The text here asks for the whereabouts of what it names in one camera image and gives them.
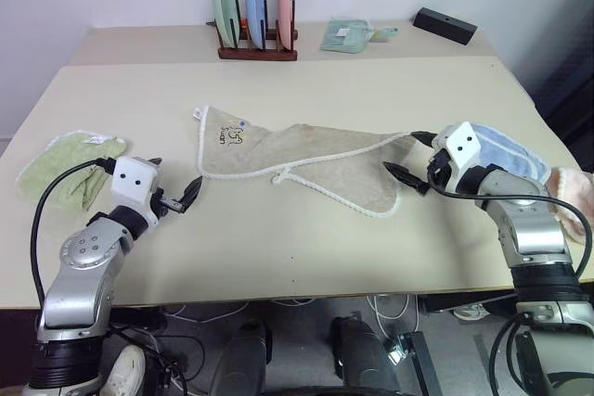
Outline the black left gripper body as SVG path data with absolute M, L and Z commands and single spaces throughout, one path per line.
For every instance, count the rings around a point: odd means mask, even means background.
M 158 220 L 165 217 L 170 211 L 179 214 L 183 214 L 185 212 L 184 205 L 172 198 L 167 198 L 164 195 L 164 190 L 161 187 L 158 187 L 151 194 L 149 205 L 150 209 Z

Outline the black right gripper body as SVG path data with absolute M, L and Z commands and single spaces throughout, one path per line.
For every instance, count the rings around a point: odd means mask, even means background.
M 439 193 L 455 193 L 458 170 L 449 152 L 442 148 L 436 152 L 427 167 L 429 186 Z

